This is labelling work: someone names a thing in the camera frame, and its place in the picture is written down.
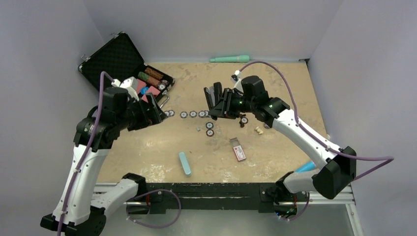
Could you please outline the black stapler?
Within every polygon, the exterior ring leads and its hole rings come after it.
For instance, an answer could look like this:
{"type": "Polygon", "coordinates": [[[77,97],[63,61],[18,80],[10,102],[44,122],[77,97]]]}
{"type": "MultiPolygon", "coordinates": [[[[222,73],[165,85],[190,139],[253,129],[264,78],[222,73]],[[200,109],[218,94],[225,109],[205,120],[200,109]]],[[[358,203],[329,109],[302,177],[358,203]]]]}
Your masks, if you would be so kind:
{"type": "Polygon", "coordinates": [[[206,102],[208,105],[208,110],[210,111],[215,105],[219,102],[220,98],[223,94],[222,84],[220,82],[216,82],[211,87],[205,87],[203,89],[204,95],[206,97],[206,102]]]}

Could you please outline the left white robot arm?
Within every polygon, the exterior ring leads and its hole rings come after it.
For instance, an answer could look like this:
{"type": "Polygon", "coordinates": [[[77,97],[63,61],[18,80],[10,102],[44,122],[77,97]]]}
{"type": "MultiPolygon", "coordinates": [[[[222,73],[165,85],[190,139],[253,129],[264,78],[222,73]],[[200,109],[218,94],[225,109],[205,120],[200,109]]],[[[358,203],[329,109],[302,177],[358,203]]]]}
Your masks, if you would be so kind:
{"type": "Polygon", "coordinates": [[[111,80],[100,86],[99,102],[76,127],[72,165],[55,210],[42,217],[40,226],[66,236],[98,236],[107,219],[129,199],[147,194],[144,177],[128,173],[111,190],[93,199],[96,181],[110,149],[123,130],[135,131],[161,123],[166,115],[154,96],[141,99],[138,80],[111,80]]]}

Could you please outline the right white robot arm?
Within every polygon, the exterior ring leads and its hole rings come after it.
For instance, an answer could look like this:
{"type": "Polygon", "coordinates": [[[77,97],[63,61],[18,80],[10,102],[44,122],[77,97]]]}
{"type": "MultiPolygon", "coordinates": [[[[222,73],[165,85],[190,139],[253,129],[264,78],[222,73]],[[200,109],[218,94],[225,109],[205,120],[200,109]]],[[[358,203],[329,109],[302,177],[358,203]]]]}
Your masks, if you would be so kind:
{"type": "Polygon", "coordinates": [[[288,172],[276,182],[276,194],[282,200],[295,193],[314,191],[327,199],[334,199],[356,177],[356,155],[351,147],[340,146],[326,140],[306,125],[290,106],[278,97],[270,97],[258,76],[241,80],[242,89],[222,88],[216,82],[204,88],[208,115],[236,119],[242,113],[252,113],[258,121],[280,132],[296,144],[315,164],[308,172],[288,172]]]}

